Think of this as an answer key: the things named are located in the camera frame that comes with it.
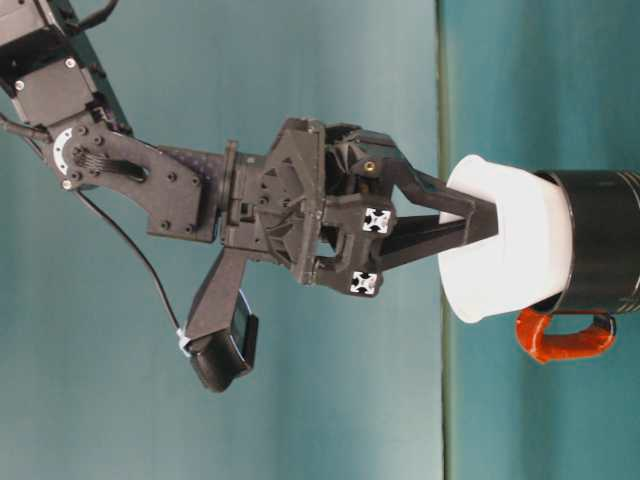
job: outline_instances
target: teal wall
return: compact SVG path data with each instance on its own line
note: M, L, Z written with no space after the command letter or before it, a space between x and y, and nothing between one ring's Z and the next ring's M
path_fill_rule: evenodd
M309 115L387 131L436 171L432 1L120 3L91 38L140 138L265 152L286 116ZM441 477L433 260L369 302L251 265L257 368L214 396L126 246L21 142L0 136L0 158L0 478ZM142 211L92 195L184 318L218 247L145 237Z
M476 152L529 169L638 169L639 20L634 1L443 0L451 165ZM449 478L637 479L640 318L620 317L604 357L543 367L516 345L514 319L449 320Z

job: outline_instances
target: screw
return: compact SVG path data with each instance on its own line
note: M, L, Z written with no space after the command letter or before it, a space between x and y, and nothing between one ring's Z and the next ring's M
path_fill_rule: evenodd
M373 173L376 171L376 162L368 161L364 164L364 171Z

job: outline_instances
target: white plastic cup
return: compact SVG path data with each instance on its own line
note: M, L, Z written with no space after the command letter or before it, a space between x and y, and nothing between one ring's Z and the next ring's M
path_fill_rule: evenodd
M493 202L498 212L497 236L438 255L445 294L461 320L521 310L565 288L572 227L558 186L478 155L462 159L447 186ZM457 219L440 215L440 223Z

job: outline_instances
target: black cable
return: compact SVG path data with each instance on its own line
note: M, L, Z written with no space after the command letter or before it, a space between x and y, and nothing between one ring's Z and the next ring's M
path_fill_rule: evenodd
M89 173L115 173L125 175L138 182L144 182L147 178L144 168L127 160L113 160L104 155L85 151L79 154L74 161L79 167L89 170Z
M101 210L100 207L98 207L95 203L89 200L89 198L87 198L82 192L79 192L76 190L73 193L75 193L75 195L78 197L78 199L82 202L82 204L85 207L87 207L94 214L96 214L98 217L104 220L107 224L109 224L109 226L115 230L118 236L122 238L129 247L131 247L131 249L136 254L136 256L142 261L145 268L153 278L153 283L156 286L156 290L160 295L160 299L162 300L164 309L167 311L167 314L169 315L171 323L173 324L175 329L178 330L180 328L180 323L178 323L178 319L176 318L176 315L173 312L173 308L171 307L171 302L169 301L167 292L165 291L164 286L160 281L160 277L158 276L158 273L156 272L155 268L153 268L153 265L151 265L151 262L147 259L144 253L142 253L142 250L140 250L138 245L136 245L136 243L131 239L131 237L127 235L127 233L122 229L122 227L120 227L120 225L118 225L115 222L115 220L113 220L107 213Z
M8 122L10 124L13 124L13 122L8 120L4 115L2 115L2 113L0 113L0 125L4 127L5 124L3 122ZM20 137L24 140L24 142L27 145L29 145L29 147L33 150L33 153L35 153L36 156L40 158L40 160L44 161L44 154L42 153L42 149L35 142L34 137L28 136L28 135L20 135ZM153 279L153 283L156 287L156 290L158 291L158 294L160 295L160 299L162 300L162 305L164 306L164 309L169 315L169 319L171 320L171 323L173 324L176 330L179 330L180 323L176 318L176 314L173 311L173 307L171 306L171 302L169 301L167 292L165 291L164 286L162 285L162 281L160 280L158 272L156 272L155 268L153 268L153 265L151 265L151 262L145 256L145 254L142 253L142 250L140 250L140 247L136 245L136 243L131 239L131 237L127 235L127 233L122 229L120 225L116 223L115 220L113 220L104 210L98 207L95 203L89 200L89 198L87 198L86 195L84 195L82 192L79 192L77 190L74 191L73 193L75 193L76 197L78 197L78 200L80 200L80 202L82 202L82 204L85 207L87 207L91 212L93 212L96 216L104 220L111 228L113 228L115 232L118 234L118 236L125 241L125 243L131 248L131 250L133 250L135 255L142 261L142 264L147 269L147 271L151 275L151 278Z
M51 143L51 137L49 136L48 132L12 122L2 113L0 113L0 127L7 133L18 135L22 138L29 138L31 140L38 140L39 142Z
M69 23L69 25L76 30L77 33L84 32L89 28L93 28L101 23L105 22L109 16L113 13L113 10L118 5L119 0L109 0L107 5L96 12L93 12L91 15L82 19L78 23Z

